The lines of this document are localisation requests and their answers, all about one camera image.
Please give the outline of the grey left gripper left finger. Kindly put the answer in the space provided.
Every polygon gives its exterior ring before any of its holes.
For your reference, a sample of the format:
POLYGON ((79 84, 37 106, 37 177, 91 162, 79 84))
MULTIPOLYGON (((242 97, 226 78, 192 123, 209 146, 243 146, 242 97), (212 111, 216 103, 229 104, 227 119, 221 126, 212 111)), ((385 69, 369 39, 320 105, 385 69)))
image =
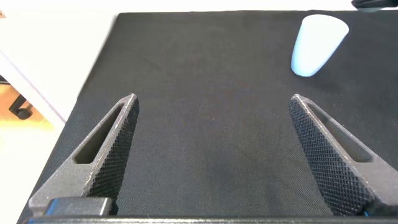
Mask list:
POLYGON ((29 199, 34 215, 43 215, 52 199, 106 197, 121 190, 139 114, 137 95, 121 98, 29 199))

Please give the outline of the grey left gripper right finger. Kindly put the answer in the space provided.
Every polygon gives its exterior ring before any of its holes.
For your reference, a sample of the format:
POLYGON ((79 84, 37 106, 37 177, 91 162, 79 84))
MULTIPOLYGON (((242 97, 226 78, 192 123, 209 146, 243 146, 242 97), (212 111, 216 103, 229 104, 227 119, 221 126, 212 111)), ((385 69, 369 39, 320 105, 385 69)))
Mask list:
POLYGON ((289 115, 318 189, 335 215, 397 215, 395 168, 306 97, 291 97, 289 115))

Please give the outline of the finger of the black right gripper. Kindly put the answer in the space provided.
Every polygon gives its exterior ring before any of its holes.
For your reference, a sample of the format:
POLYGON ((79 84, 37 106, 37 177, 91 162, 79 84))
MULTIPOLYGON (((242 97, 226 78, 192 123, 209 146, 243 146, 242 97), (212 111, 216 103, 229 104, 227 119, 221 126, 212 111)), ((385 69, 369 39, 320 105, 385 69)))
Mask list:
POLYGON ((397 0, 352 0, 356 9, 397 7, 397 0))

